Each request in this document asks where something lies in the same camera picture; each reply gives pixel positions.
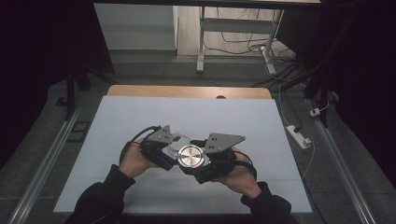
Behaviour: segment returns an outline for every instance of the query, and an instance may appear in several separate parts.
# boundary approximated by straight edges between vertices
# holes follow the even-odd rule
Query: white plastic part
[[[313,117],[316,117],[316,116],[320,115],[320,110],[319,110],[319,108],[310,110],[310,111],[309,111],[309,114],[311,114],[311,117],[312,117],[312,118],[313,118]]]
[[[286,130],[289,131],[290,135],[294,138],[294,140],[297,142],[297,144],[299,145],[299,147],[301,149],[307,149],[309,147],[311,147],[311,139],[309,138],[303,138],[303,136],[300,134],[300,132],[295,133],[294,129],[296,127],[294,127],[294,125],[290,125],[288,127],[286,127]]]

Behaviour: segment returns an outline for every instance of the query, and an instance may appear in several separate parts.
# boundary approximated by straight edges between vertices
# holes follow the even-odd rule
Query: person's left hand
[[[143,138],[132,143],[125,153],[120,165],[120,171],[130,178],[135,178],[143,174],[148,168],[159,167],[151,161],[146,160],[140,152],[140,144]]]

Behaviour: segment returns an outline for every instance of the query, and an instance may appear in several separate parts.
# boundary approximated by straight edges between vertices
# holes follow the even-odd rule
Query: hand
[[[240,151],[237,147],[232,147],[232,150]],[[249,162],[244,155],[239,153],[235,153],[235,155],[238,161]],[[235,165],[229,174],[217,178],[213,182],[220,182],[232,191],[246,195],[249,199],[256,198],[262,192],[253,174],[245,166]]]
[[[158,167],[151,161],[146,160],[140,153],[140,143],[142,141],[143,138],[140,138],[131,144],[120,165],[120,171],[130,178],[143,174],[148,168]]]

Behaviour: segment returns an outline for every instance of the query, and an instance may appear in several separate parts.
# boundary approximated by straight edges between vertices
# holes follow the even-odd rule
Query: black sleeve
[[[117,165],[112,165],[103,183],[95,183],[81,194],[74,213],[65,223],[117,223],[124,206],[125,190],[134,183]]]
[[[267,183],[258,183],[262,193],[250,200],[245,195],[241,202],[250,208],[255,223],[294,224],[296,220],[290,215],[291,204],[285,199],[273,195]]]

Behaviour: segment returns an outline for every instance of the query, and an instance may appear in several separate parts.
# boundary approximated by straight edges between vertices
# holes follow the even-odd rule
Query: wooden floor
[[[199,7],[178,7],[178,37],[177,37],[177,55],[179,56],[196,56],[199,45]],[[240,19],[240,20],[266,20],[273,18],[274,11],[272,9],[250,9],[250,8],[219,8],[219,18]],[[218,11],[215,7],[207,7],[205,9],[207,18],[217,18]],[[213,56],[257,56],[261,57],[259,52],[248,52],[244,54],[231,54],[213,49],[223,49],[226,51],[240,53],[249,51],[248,44],[258,45],[266,42],[268,35],[254,34],[249,41],[251,34],[235,34],[223,33],[227,41],[245,41],[241,43],[226,42],[220,32],[205,32],[204,42],[207,47],[205,55]],[[278,52],[286,49],[280,42],[273,44],[273,50]],[[292,52],[285,52],[283,56],[292,56]]]

